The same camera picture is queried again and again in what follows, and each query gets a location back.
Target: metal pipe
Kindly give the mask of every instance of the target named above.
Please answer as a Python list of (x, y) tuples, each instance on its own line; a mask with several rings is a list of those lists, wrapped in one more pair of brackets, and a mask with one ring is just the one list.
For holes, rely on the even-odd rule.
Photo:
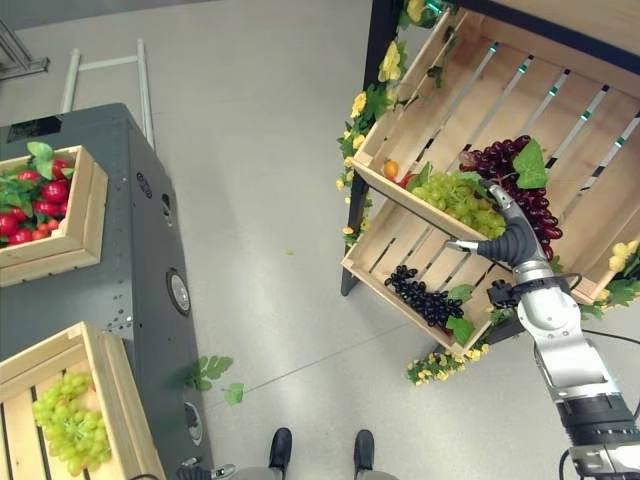
[(147, 77), (147, 58), (144, 51), (144, 42), (141, 38), (138, 39), (138, 80), (140, 81), (143, 131), (149, 145), (155, 150), (153, 121), (151, 118), (151, 100), (149, 98), (149, 79)]
[(68, 113), (73, 107), (73, 97), (76, 93), (76, 81), (78, 80), (78, 68), (80, 67), (80, 50), (74, 48), (71, 50), (71, 63), (69, 63), (69, 71), (67, 72), (67, 82), (64, 86), (64, 94), (62, 95), (61, 113)]

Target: black shoe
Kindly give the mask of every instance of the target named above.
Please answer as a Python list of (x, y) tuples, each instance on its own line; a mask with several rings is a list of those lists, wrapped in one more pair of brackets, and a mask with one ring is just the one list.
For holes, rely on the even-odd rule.
[(369, 430), (360, 430), (353, 448), (353, 463), (356, 467), (355, 478), (362, 470), (373, 470), (374, 450), (373, 434)]
[(277, 468), (282, 472), (282, 480), (287, 475), (287, 467), (291, 460), (293, 437), (288, 428), (279, 428), (271, 441), (271, 454), (269, 455), (269, 468)]

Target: crate of tomatoes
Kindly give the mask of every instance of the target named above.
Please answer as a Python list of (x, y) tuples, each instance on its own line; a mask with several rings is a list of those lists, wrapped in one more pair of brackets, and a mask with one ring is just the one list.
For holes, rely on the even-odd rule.
[(0, 287), (100, 262), (107, 175), (82, 146), (0, 161)]

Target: concrete floor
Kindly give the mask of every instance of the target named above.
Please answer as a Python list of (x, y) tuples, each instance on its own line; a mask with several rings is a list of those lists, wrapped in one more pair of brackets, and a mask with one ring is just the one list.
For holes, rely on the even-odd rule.
[[(567, 438), (526, 336), (415, 388), (404, 366), (435, 342), (366, 287), (339, 294), (346, 211), (334, 139), (361, 86), (369, 9), (368, 0), (225, 0), (23, 30), (51, 70), (0, 83), (0, 122), (58, 111), (72, 48), (94, 61), (145, 40), (199, 349), (232, 356), (224, 379), (247, 389), (234, 408), (206, 394), (218, 463), (264, 463), (287, 425), (287, 478), (350, 479), (353, 439), (367, 427), (376, 466), (402, 480), (554, 479)], [(140, 117), (135, 66), (81, 74), (75, 108), (115, 101)], [(638, 315), (636, 303), (589, 327), (637, 338)], [(635, 403), (640, 351), (598, 343)]]

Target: cherry tomato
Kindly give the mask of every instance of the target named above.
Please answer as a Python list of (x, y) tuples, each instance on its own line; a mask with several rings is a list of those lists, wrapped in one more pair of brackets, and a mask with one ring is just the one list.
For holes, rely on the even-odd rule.
[(32, 240), (42, 240), (43, 238), (47, 238), (49, 236), (48, 231), (41, 232), (40, 230), (36, 230), (31, 234)]
[(62, 181), (45, 183), (40, 195), (48, 202), (62, 203), (69, 198), (69, 189)]
[(33, 240), (33, 233), (26, 228), (20, 228), (13, 235), (9, 235), (9, 245), (19, 245), (31, 240)]
[(32, 205), (35, 213), (43, 213), (50, 217), (55, 217), (58, 213), (58, 205), (55, 203), (36, 200)]
[(11, 207), (11, 210), (9, 210), (9, 213), (13, 216), (13, 218), (15, 218), (18, 222), (22, 222), (23, 220), (26, 220), (27, 214), (24, 213), (20, 208), (18, 207)]
[(53, 163), (51, 164), (51, 173), (53, 174), (53, 178), (56, 180), (66, 179), (67, 177), (62, 173), (63, 168), (69, 168), (67, 161), (60, 157), (54, 157)]
[(36, 181), (40, 180), (40, 174), (35, 170), (24, 170), (16, 175), (18, 180)]
[(18, 230), (18, 220), (10, 213), (0, 213), (0, 235), (13, 235)]

